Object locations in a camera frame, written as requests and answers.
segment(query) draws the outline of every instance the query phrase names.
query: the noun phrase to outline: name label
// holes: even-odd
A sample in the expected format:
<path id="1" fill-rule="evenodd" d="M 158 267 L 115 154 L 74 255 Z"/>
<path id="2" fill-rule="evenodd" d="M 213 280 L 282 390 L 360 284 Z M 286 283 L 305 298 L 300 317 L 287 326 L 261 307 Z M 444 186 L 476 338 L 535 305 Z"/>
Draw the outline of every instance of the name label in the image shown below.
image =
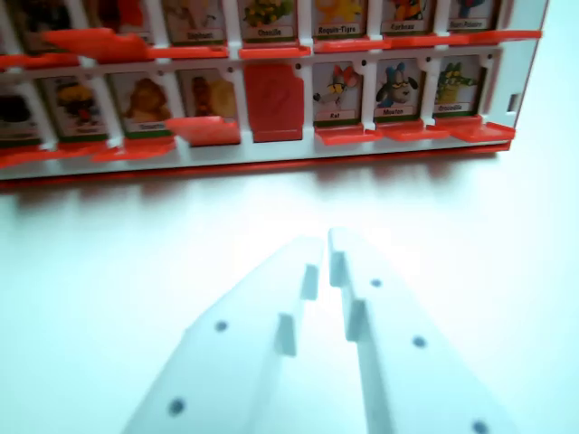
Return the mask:
<path id="1" fill-rule="evenodd" d="M 355 34 L 360 33 L 360 24 L 348 23 L 348 24 L 324 24 L 318 26 L 317 35 L 321 36 L 331 36 L 336 34 Z"/>
<path id="2" fill-rule="evenodd" d="M 248 27 L 245 30 L 246 39 L 291 38 L 294 28 L 291 25 L 263 25 L 260 28 Z"/>
<path id="3" fill-rule="evenodd" d="M 478 18 L 465 20 L 463 18 L 452 19 L 449 23 L 449 30 L 461 30 L 461 29 L 487 29 L 489 27 L 488 18 Z"/>
<path id="4" fill-rule="evenodd" d="M 434 113 L 452 113 L 453 111 L 470 110 L 469 102 L 455 102 L 452 104 L 438 104 L 434 106 Z"/>
<path id="5" fill-rule="evenodd" d="M 342 120 L 355 118 L 355 110 L 321 111 L 316 115 L 316 120 Z"/>
<path id="6" fill-rule="evenodd" d="M 423 32 L 426 29 L 424 20 L 386 21 L 382 23 L 382 33 Z"/>

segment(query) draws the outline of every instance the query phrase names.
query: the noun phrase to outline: cartoon character picture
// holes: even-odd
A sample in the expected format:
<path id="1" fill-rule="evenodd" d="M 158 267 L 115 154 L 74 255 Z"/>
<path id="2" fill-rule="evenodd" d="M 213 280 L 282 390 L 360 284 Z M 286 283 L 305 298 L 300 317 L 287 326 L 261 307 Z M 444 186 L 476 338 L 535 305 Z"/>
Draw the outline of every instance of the cartoon character picture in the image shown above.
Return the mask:
<path id="1" fill-rule="evenodd" d="M 313 34 L 318 38 L 356 38 L 365 33 L 366 0 L 315 0 Z"/>
<path id="2" fill-rule="evenodd" d="M 123 116 L 136 123 L 160 122 L 171 118 L 163 89 L 150 78 L 137 81 L 130 94 L 130 105 Z"/>
<path id="3" fill-rule="evenodd" d="M 477 81 L 463 77 L 461 74 L 462 63 L 449 63 L 438 77 L 435 104 L 449 104 L 457 102 L 461 86 L 475 86 Z"/>
<path id="4" fill-rule="evenodd" d="M 336 109 L 340 110 L 344 94 L 348 89 L 357 86 L 359 81 L 360 75 L 354 71 L 354 68 L 348 66 L 342 70 L 338 65 L 335 65 L 326 93 L 323 95 L 315 93 L 314 101 L 320 104 L 333 104 Z"/>
<path id="5" fill-rule="evenodd" d="M 95 116 L 99 114 L 92 97 L 92 90 L 80 83 L 60 85 L 56 90 L 57 104 L 76 121 L 76 125 L 97 125 Z"/>
<path id="6" fill-rule="evenodd" d="M 392 66 L 386 68 L 386 83 L 376 94 L 378 108 L 392 107 L 395 102 L 405 104 L 410 100 L 411 89 L 418 89 L 418 82 L 412 77 L 406 77 L 404 69 L 403 61 L 398 63 L 396 69 Z"/>
<path id="7" fill-rule="evenodd" d="M 71 28 L 64 0 L 8 0 L 16 30 L 28 52 L 50 52 L 55 47 L 45 42 L 41 32 Z"/>
<path id="8" fill-rule="evenodd" d="M 182 70 L 177 74 L 187 116 L 221 116 L 235 120 L 233 83 L 222 79 L 217 69 Z"/>
<path id="9" fill-rule="evenodd" d="M 323 127 L 359 121 L 362 77 L 354 71 L 351 61 L 316 63 L 313 76 L 314 125 Z"/>

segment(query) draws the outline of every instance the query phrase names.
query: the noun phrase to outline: cartoon rat picture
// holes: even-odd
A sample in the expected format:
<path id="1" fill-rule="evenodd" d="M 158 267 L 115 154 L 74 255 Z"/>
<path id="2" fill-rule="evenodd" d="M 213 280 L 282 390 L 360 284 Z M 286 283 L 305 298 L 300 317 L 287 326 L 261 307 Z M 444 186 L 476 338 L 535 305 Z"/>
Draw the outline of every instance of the cartoon rat picture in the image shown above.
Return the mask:
<path id="1" fill-rule="evenodd" d="M 125 118 L 134 122 L 160 122 L 171 118 L 166 107 L 166 96 L 161 87 L 151 79 L 141 79 L 135 83 L 130 95 L 130 106 Z"/>
<path id="2" fill-rule="evenodd" d="M 459 18 L 468 18 L 470 14 L 470 9 L 472 7 L 477 7 L 485 3 L 486 0 L 457 0 L 460 5 Z"/>
<path id="3" fill-rule="evenodd" d="M 438 88 L 436 90 L 435 104 L 449 104 L 457 102 L 459 90 L 462 86 L 475 86 L 478 82 L 474 79 L 463 77 L 461 70 L 462 63 L 449 63 L 438 78 Z"/>
<path id="4" fill-rule="evenodd" d="M 394 69 L 392 66 L 386 68 L 386 83 L 382 85 L 376 94 L 378 108 L 385 109 L 392 107 L 397 102 L 404 104 L 410 100 L 411 88 L 418 89 L 418 82 L 412 77 L 406 77 L 404 70 L 406 65 L 401 61 Z"/>
<path id="5" fill-rule="evenodd" d="M 314 94 L 314 100 L 320 104 L 334 104 L 336 109 L 340 109 L 342 96 L 346 90 L 354 88 L 360 82 L 360 75 L 354 68 L 348 66 L 342 70 L 338 65 L 334 65 L 330 83 L 327 85 L 327 92 L 324 95 Z"/>

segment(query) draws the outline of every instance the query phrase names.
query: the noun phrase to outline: red plastic flap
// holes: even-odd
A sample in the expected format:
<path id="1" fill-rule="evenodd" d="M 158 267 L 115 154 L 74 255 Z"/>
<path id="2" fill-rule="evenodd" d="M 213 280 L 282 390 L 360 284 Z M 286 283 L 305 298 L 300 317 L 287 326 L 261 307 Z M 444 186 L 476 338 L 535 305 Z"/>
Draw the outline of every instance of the red plastic flap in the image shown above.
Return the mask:
<path id="1" fill-rule="evenodd" d="M 424 127 L 421 119 L 388 124 L 376 124 L 377 131 L 382 137 L 388 137 L 399 142 L 427 140 L 448 137 L 451 133 L 442 128 Z"/>
<path id="2" fill-rule="evenodd" d="M 389 38 L 391 48 L 416 48 L 416 47 L 433 47 L 435 45 L 466 45 L 469 43 L 467 34 L 450 34 L 448 36 L 439 36 L 437 34 L 424 34 L 420 36 L 401 36 Z"/>
<path id="3" fill-rule="evenodd" d="M 371 41 L 366 37 L 336 41 L 316 41 L 314 52 L 365 52 L 366 50 L 387 50 L 390 47 L 391 39 Z"/>
<path id="4" fill-rule="evenodd" d="M 452 137 L 468 143 L 508 141 L 515 138 L 516 130 L 494 122 L 482 123 L 482 117 L 436 119 L 436 129 L 447 130 Z"/>
<path id="5" fill-rule="evenodd" d="M 172 118 L 165 125 L 192 146 L 239 145 L 242 141 L 237 122 L 221 116 Z"/>
<path id="6" fill-rule="evenodd" d="M 541 39 L 540 30 L 489 30 L 469 34 L 469 43 L 499 43 L 505 41 L 524 41 Z"/>
<path id="7" fill-rule="evenodd" d="M 348 127 L 315 128 L 316 138 L 326 146 L 352 145 L 354 143 L 374 142 L 382 138 L 379 132 L 364 130 L 364 125 Z"/>
<path id="8" fill-rule="evenodd" d="M 292 59 L 310 54 L 311 49 L 302 45 L 297 47 L 241 48 L 239 50 L 239 57 L 242 59 Z"/>
<path id="9" fill-rule="evenodd" d="M 72 29 L 44 32 L 43 39 L 64 50 L 100 63 L 145 61 L 148 45 L 136 34 L 119 35 L 111 29 Z"/>
<path id="10" fill-rule="evenodd" d="M 108 161 L 145 160 L 156 156 L 164 156 L 175 149 L 175 139 L 169 137 L 155 138 L 125 138 L 124 147 L 112 147 L 96 154 L 92 161 L 106 163 Z"/>
<path id="11" fill-rule="evenodd" d="M 299 140 L 304 125 L 304 82 L 291 65 L 245 66 L 247 109 L 256 142 Z"/>

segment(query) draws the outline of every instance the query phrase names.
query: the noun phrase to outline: cartoon caterpillar picture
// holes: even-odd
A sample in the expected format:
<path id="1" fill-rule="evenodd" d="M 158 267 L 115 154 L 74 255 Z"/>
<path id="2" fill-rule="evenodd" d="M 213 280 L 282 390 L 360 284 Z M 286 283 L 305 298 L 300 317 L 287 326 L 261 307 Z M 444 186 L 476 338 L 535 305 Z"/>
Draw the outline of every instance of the cartoon caterpillar picture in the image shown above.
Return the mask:
<path id="1" fill-rule="evenodd" d="M 418 89 L 418 82 L 412 77 L 406 77 L 404 69 L 406 65 L 401 61 L 394 69 L 392 66 L 386 68 L 386 83 L 380 88 L 376 94 L 376 102 L 378 108 L 385 109 L 392 107 L 397 102 L 404 104 L 410 100 L 410 87 L 414 90 Z"/>
<path id="2" fill-rule="evenodd" d="M 330 83 L 327 85 L 327 92 L 324 95 L 314 94 L 314 100 L 320 104 L 334 104 L 336 109 L 342 105 L 342 96 L 350 88 L 354 88 L 360 82 L 360 75 L 354 68 L 348 66 L 342 70 L 338 65 L 334 65 L 334 71 Z"/>
<path id="3" fill-rule="evenodd" d="M 99 114 L 92 96 L 92 90 L 79 83 L 62 84 L 56 89 L 57 104 L 66 113 L 76 118 L 76 125 L 97 125 L 94 116 Z"/>
<path id="4" fill-rule="evenodd" d="M 135 83 L 130 105 L 123 116 L 136 123 L 167 120 L 171 118 L 171 113 L 166 103 L 165 93 L 158 84 L 151 79 L 141 79 Z"/>
<path id="5" fill-rule="evenodd" d="M 428 0 L 390 0 L 394 3 L 395 21 L 422 20 L 422 12 Z"/>
<path id="6" fill-rule="evenodd" d="M 245 21 L 251 27 L 273 24 L 293 12 L 292 0 L 253 0 L 243 9 Z"/>
<path id="7" fill-rule="evenodd" d="M 316 0 L 316 9 L 324 15 L 322 23 L 331 23 L 338 17 L 351 23 L 362 13 L 358 0 Z"/>
<path id="8" fill-rule="evenodd" d="M 468 18 L 470 9 L 485 3 L 486 0 L 457 0 L 460 5 L 459 18 Z"/>
<path id="9" fill-rule="evenodd" d="M 463 77 L 460 70 L 462 64 L 449 63 L 438 78 L 435 104 L 449 104 L 457 102 L 461 86 L 475 86 L 478 82 L 474 79 Z"/>

